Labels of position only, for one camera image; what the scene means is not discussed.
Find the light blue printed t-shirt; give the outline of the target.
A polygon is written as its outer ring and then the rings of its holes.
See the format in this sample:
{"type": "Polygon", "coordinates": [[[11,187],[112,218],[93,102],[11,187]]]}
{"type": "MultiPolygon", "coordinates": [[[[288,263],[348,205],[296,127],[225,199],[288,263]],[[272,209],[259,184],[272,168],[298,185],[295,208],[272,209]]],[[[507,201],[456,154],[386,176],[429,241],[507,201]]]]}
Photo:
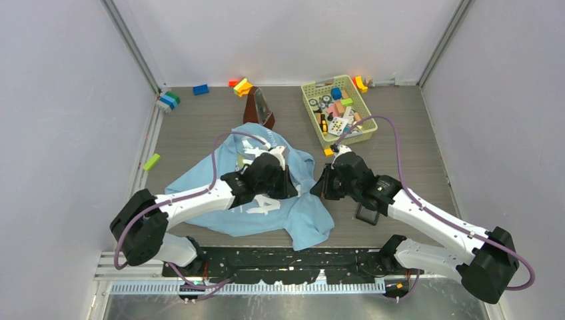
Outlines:
{"type": "Polygon", "coordinates": [[[307,152],[295,149],[278,133],[259,124],[246,123],[236,127],[235,134],[219,145],[214,156],[207,156],[192,169],[165,187],[165,193],[177,193],[210,183],[213,173],[230,173],[251,163],[264,149],[285,146],[286,163],[291,180],[298,191],[297,197],[270,200],[258,195],[250,203],[230,210],[213,211],[187,222],[233,237],[243,237],[284,229],[292,239],[294,250],[303,250],[326,241],[334,228],[334,221],[321,200],[310,194],[315,184],[315,161],[307,152]]]}

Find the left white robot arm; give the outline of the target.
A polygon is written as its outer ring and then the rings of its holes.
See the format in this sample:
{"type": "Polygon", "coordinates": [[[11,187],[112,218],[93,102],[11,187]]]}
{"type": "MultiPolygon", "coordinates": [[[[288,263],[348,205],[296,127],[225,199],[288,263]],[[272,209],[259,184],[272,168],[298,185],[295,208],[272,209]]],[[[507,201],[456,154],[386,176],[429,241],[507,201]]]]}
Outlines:
{"type": "Polygon", "coordinates": [[[182,193],[135,192],[109,225],[117,241],[115,266],[122,269],[119,255],[123,254],[130,266],[158,259],[179,266],[189,276],[198,275],[205,265],[203,256],[188,237],[171,235],[169,229],[206,213],[245,205],[258,195],[277,200],[297,196],[283,153],[282,146],[262,151],[240,171],[182,193]]]}

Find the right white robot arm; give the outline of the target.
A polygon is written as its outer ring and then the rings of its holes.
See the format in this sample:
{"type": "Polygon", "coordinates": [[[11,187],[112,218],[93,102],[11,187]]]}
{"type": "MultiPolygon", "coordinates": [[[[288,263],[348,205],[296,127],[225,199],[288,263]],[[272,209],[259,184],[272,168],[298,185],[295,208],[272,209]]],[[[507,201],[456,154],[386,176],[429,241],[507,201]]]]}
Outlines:
{"type": "Polygon", "coordinates": [[[402,221],[435,240],[437,247],[393,235],[382,247],[380,264],[388,273],[420,269],[455,281],[475,298],[499,302],[520,264],[511,234],[489,231],[435,207],[388,175],[375,175],[361,156],[340,153],[324,166],[310,193],[326,200],[350,197],[362,207],[402,221]]]}

